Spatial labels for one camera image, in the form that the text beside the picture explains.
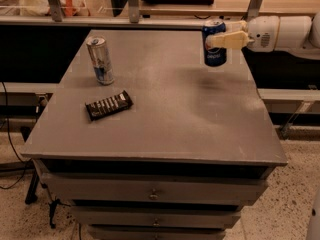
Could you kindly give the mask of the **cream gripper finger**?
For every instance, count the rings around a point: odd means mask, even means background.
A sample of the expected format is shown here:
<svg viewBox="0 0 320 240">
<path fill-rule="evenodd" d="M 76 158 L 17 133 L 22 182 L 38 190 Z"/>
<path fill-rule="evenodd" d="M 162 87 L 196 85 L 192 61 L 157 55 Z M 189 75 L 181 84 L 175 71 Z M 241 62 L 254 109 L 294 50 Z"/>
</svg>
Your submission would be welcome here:
<svg viewBox="0 0 320 240">
<path fill-rule="evenodd" d="M 237 32 L 237 31 L 248 32 L 248 23 L 244 20 L 227 21 L 226 31 L 227 32 Z"/>
<path fill-rule="evenodd" d="M 218 33 L 209 35 L 206 38 L 206 47 L 225 48 L 225 49 L 241 49 L 250 42 L 248 34 L 244 31 Z"/>
</svg>

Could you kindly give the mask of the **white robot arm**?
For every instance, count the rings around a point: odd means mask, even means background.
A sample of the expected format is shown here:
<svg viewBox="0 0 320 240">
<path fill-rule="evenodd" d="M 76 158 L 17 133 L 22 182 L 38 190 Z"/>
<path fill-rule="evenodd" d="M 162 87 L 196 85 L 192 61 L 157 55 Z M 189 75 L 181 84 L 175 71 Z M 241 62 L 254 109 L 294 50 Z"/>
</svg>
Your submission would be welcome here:
<svg viewBox="0 0 320 240">
<path fill-rule="evenodd" d="M 314 26 L 308 16 L 262 16 L 228 22 L 225 32 L 207 37 L 205 43 L 305 55 L 318 48 L 309 41 Z M 282 141 L 289 163 L 271 173 L 271 188 L 244 210 L 240 240 L 320 240 L 320 142 L 309 141 L 308 132 L 296 129 L 291 140 Z"/>
</svg>

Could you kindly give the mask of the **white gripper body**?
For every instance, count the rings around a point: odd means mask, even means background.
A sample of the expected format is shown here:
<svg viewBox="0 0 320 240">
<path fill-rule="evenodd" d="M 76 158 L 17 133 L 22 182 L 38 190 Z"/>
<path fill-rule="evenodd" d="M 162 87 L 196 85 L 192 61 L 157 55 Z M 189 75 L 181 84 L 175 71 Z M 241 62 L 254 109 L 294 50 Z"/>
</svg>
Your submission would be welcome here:
<svg viewBox="0 0 320 240">
<path fill-rule="evenodd" d="M 261 16 L 248 22 L 250 42 L 247 48 L 254 52 L 271 52 L 275 48 L 280 18 Z"/>
</svg>

